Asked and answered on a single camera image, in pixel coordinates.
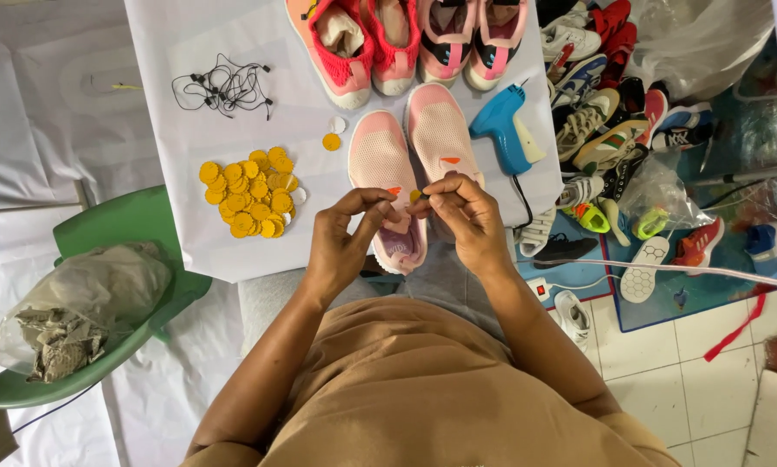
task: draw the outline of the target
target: blue sneaker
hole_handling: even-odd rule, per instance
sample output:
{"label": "blue sneaker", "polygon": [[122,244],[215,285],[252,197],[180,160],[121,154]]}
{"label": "blue sneaker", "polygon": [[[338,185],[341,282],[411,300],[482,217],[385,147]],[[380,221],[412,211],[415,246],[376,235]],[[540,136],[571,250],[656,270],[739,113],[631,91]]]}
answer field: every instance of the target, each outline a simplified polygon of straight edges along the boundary
{"label": "blue sneaker", "polygon": [[777,279],[777,222],[750,227],[745,250],[755,262],[755,272]]}
{"label": "blue sneaker", "polygon": [[607,66],[608,58],[603,53],[581,60],[555,85],[555,99],[550,101],[550,108],[578,104],[600,83],[602,70]]}
{"label": "blue sneaker", "polygon": [[659,125],[659,131],[678,126],[694,128],[712,123],[713,118],[712,105],[708,102],[700,102],[691,107],[676,106],[665,114],[663,123]]}

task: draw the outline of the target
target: pink slip-on shoe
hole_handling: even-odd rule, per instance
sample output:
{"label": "pink slip-on shoe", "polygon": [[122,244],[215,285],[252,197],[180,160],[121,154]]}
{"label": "pink slip-on shoe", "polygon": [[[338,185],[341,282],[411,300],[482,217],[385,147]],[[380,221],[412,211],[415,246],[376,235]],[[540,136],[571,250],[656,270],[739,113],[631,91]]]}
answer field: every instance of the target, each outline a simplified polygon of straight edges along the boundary
{"label": "pink slip-on shoe", "polygon": [[420,78],[447,87],[469,60],[478,0],[418,0]]}
{"label": "pink slip-on shoe", "polygon": [[363,0],[363,23],[374,40],[371,80],[386,96],[399,96],[412,86],[420,29],[416,0]]}
{"label": "pink slip-on shoe", "polygon": [[382,188],[397,196],[392,206],[399,223],[383,221],[371,245],[380,266],[393,274],[409,274],[426,258],[426,219],[406,213],[417,189],[400,123],[388,111],[365,114],[353,129],[348,175],[355,188]]}
{"label": "pink slip-on shoe", "polygon": [[[322,86],[331,101],[343,109],[356,109],[369,101],[371,94],[371,65],[374,43],[360,20],[359,0],[285,0],[290,24],[299,33],[308,48],[311,64],[320,76]],[[329,7],[340,9],[363,32],[363,45],[352,58],[342,58],[322,45],[316,22]]]}
{"label": "pink slip-on shoe", "polygon": [[[457,173],[467,175],[484,188],[484,175],[478,170],[466,119],[455,98],[439,83],[415,87],[408,96],[404,125],[412,151],[424,166],[431,184]],[[440,239],[454,243],[452,230],[438,217],[433,222]]]}
{"label": "pink slip-on shoe", "polygon": [[481,0],[476,23],[464,75],[475,89],[491,90],[521,45],[527,26],[527,0]]}

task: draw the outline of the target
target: power strip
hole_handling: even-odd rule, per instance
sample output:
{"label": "power strip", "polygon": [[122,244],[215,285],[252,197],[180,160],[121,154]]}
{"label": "power strip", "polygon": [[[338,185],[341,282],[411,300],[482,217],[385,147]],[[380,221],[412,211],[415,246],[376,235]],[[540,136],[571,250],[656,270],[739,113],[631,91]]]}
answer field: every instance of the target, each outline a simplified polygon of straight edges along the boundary
{"label": "power strip", "polygon": [[530,279],[526,282],[530,290],[532,290],[533,293],[536,294],[536,297],[539,298],[539,302],[544,302],[549,298],[549,287],[544,278]]}

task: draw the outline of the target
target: clear plastic bag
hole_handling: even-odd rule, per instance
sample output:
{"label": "clear plastic bag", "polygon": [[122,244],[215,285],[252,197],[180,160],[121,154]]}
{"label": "clear plastic bag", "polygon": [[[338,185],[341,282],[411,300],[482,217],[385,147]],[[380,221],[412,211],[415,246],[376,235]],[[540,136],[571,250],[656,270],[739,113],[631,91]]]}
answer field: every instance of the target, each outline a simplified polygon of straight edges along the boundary
{"label": "clear plastic bag", "polygon": [[30,374],[41,350],[41,331],[21,327],[19,313],[61,310],[106,335],[125,333],[152,312],[171,278],[154,243],[115,245],[64,260],[2,319],[0,366]]}
{"label": "clear plastic bag", "polygon": [[705,101],[740,79],[775,26],[771,0],[631,0],[637,44],[625,73]]}
{"label": "clear plastic bag", "polygon": [[655,212],[668,217],[664,231],[697,228],[714,221],[686,194],[675,171],[679,157],[680,149],[651,154],[633,174],[617,203],[631,223]]}

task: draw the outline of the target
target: white tablecloth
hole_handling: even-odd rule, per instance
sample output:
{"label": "white tablecloth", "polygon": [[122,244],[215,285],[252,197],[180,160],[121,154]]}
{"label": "white tablecloth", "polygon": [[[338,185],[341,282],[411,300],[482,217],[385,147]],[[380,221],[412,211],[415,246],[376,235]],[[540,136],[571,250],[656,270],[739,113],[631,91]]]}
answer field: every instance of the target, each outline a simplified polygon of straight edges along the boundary
{"label": "white tablecloth", "polygon": [[[374,91],[358,111],[335,107],[290,26],[285,0],[125,3],[186,270],[235,282],[305,266],[314,215],[351,188],[347,174],[351,128],[362,114],[377,108],[402,118],[406,96],[384,97]],[[265,93],[275,101],[269,122],[263,108],[234,112],[231,120],[207,109],[189,112],[178,107],[171,81],[210,70],[218,53],[238,63],[258,62],[271,68],[261,77]],[[544,75],[538,22],[530,6],[527,33],[497,90],[479,93],[464,79],[452,88],[468,124],[495,92],[530,77],[525,85],[527,102],[518,115],[548,154],[519,177],[535,213],[547,210],[562,188]],[[334,115],[347,120],[349,130],[342,134],[342,148],[329,152],[321,140]],[[198,180],[198,168],[208,160],[226,164],[273,146],[285,148],[295,162],[294,174],[308,192],[308,201],[297,208],[295,221],[281,238],[235,239],[217,209],[204,200],[206,187]],[[527,212],[512,180],[498,166],[492,141],[474,141],[473,148],[504,223],[526,222]]]}

